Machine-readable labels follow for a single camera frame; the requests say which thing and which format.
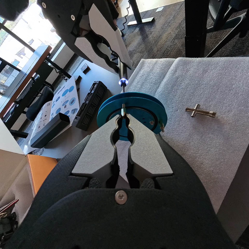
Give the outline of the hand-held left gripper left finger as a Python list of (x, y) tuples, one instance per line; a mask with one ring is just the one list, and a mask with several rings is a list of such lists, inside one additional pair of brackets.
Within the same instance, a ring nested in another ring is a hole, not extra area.
[(119, 177), (116, 142), (119, 115), (92, 133), (72, 170), (72, 175), (99, 179), (102, 187), (115, 188)]

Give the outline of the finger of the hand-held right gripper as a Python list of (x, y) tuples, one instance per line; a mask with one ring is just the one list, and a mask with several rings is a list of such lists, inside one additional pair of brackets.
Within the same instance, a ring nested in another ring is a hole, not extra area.
[(87, 33), (78, 37), (75, 45), (87, 57), (87, 60), (112, 72), (118, 74), (118, 66), (111, 61), (111, 50), (106, 42), (95, 33)]
[(121, 62), (126, 64), (131, 69), (132, 63), (119, 30), (113, 30), (95, 4), (93, 4), (89, 10), (89, 21), (92, 30), (97, 35), (105, 38), (109, 43), (110, 48), (117, 53)]

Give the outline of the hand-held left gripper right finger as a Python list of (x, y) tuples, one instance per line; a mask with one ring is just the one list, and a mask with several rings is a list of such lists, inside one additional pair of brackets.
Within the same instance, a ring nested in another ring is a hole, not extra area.
[(147, 178), (171, 176), (173, 171), (154, 132), (131, 114), (127, 114), (126, 126), (127, 138), (131, 142), (126, 172), (129, 186), (139, 188)]

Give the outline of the grey electric screwdriver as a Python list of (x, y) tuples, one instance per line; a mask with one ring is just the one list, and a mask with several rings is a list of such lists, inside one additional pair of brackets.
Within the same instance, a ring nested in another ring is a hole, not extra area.
[(115, 58), (118, 59), (119, 85), (122, 87), (123, 93), (125, 93), (125, 87), (128, 85), (127, 66), (121, 62), (120, 58), (115, 52), (111, 52), (111, 55), (114, 56), (111, 61), (113, 61)]

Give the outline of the blue metal wheel assembly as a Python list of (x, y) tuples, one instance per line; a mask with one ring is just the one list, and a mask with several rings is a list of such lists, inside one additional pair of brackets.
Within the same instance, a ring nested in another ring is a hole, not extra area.
[(164, 132), (167, 114), (163, 104), (157, 98), (140, 92), (120, 93), (104, 101), (97, 115), (98, 127), (103, 126), (114, 116), (120, 115), (123, 104), (128, 114), (155, 134)]

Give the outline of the black desk leg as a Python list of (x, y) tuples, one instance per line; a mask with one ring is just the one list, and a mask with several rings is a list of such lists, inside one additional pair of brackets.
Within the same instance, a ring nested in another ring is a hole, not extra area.
[(204, 57), (209, 0), (185, 0), (185, 56)]

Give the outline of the black screwdriver bit holder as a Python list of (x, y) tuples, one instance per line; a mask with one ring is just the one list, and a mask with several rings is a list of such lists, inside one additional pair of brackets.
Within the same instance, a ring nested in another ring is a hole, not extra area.
[(107, 87), (101, 81), (93, 82), (72, 122), (72, 126), (87, 131), (106, 91)]

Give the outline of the black rectangular sleeve case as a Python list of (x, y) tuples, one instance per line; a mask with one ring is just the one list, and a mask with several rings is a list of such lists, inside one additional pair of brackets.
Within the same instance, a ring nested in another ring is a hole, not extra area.
[(30, 146), (43, 148), (69, 124), (69, 117), (63, 113), (58, 113), (31, 139)]

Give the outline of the orange cardboard box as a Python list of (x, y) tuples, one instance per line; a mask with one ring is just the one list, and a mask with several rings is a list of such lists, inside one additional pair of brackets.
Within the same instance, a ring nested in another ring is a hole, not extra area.
[[(25, 166), (29, 169), (30, 182), (35, 197), (56, 164), (55, 158), (25, 155), (3, 121), (0, 120), (0, 201)], [(21, 220), (18, 220), (17, 217), (18, 225), (22, 223), (25, 216)]]

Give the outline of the white instruction booklet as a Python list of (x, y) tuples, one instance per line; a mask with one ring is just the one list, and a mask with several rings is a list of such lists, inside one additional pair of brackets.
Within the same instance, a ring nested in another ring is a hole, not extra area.
[(49, 122), (50, 120), (50, 113), (51, 113), (51, 105), (52, 101), (46, 102), (43, 107), (41, 108), (40, 112), (36, 116), (32, 126), (31, 130), (29, 132), (28, 137), (24, 141), (24, 148), (23, 152), (25, 154), (28, 154), (29, 152), (35, 150), (35, 148), (32, 148), (31, 145), (31, 139), (40, 131), (43, 127)]

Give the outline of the metal cross wrench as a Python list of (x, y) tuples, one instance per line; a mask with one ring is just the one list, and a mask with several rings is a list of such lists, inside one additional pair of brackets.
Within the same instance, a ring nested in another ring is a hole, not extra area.
[(214, 111), (201, 110), (200, 104), (196, 104), (195, 108), (186, 107), (185, 111), (190, 112), (191, 117), (195, 117), (197, 114), (201, 114), (201, 115), (205, 115), (205, 116), (209, 116), (209, 117), (213, 117), (213, 118), (215, 118), (215, 116), (216, 116), (216, 112), (214, 112)]

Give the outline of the black office chair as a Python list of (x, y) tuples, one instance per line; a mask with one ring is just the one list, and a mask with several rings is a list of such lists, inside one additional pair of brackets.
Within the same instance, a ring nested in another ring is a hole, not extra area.
[(237, 34), (243, 38), (249, 29), (249, 1), (248, 0), (210, 0), (209, 14), (213, 26), (207, 28), (207, 33), (232, 29), (227, 36), (206, 56), (212, 57)]
[(27, 119), (30, 121), (34, 121), (36, 116), (38, 115), (39, 111), (43, 107), (43, 105), (48, 101), (52, 101), (53, 97), (54, 97), (53, 90), (50, 87), (45, 86), (43, 91), (42, 91), (42, 94), (28, 108), (28, 110), (26, 112)]

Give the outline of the orange foam lined box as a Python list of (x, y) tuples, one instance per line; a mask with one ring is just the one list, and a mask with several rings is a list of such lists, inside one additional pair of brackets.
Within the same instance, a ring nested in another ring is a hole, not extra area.
[(18, 220), (21, 220), (30, 208), (33, 198), (34, 196), (29, 177), (29, 169), (25, 166), (3, 196), (1, 200), (1, 207), (15, 199), (19, 199), (19, 201), (15, 204), (13, 211), (16, 212)]

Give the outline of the white foam sheet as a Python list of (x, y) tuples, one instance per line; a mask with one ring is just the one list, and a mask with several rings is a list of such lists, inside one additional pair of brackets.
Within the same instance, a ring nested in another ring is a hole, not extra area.
[[(156, 97), (168, 116), (162, 138), (195, 170), (215, 212), (248, 209), (248, 58), (142, 59), (127, 92)], [(215, 118), (185, 108), (216, 112)]]

